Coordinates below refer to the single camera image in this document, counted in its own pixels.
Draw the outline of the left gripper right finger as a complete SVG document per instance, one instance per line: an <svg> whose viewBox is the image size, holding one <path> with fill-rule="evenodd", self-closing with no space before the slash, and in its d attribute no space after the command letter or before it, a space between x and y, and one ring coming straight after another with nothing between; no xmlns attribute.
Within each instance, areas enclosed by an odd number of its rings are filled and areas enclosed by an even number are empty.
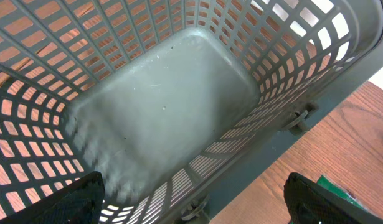
<svg viewBox="0 0 383 224"><path fill-rule="evenodd" d="M383 219L297 172L285 182L284 199L293 224L383 224Z"/></svg>

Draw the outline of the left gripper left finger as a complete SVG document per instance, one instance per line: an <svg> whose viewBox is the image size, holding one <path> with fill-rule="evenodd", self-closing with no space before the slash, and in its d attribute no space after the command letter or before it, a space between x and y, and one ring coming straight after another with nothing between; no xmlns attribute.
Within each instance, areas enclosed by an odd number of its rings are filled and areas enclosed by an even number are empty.
<svg viewBox="0 0 383 224"><path fill-rule="evenodd" d="M35 204L0 220L0 224L98 223L105 197L102 174L93 171Z"/></svg>

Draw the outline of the green 3M gloves package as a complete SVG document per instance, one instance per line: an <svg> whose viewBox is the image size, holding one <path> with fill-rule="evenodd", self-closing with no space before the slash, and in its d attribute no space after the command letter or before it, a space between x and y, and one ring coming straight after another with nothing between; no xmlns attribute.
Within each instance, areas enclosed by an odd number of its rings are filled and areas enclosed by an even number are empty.
<svg viewBox="0 0 383 224"><path fill-rule="evenodd" d="M343 189L340 186L336 185L335 183L330 181L328 178L326 178L324 175L320 176L320 178L317 180L317 184L322 186L326 190L332 192L333 194L337 195L338 197L341 197L341 198L347 200L349 203L355 205L356 207L359 207L363 210L367 210L367 208L364 205L362 205L352 195L352 193L350 193L346 189Z"/></svg>

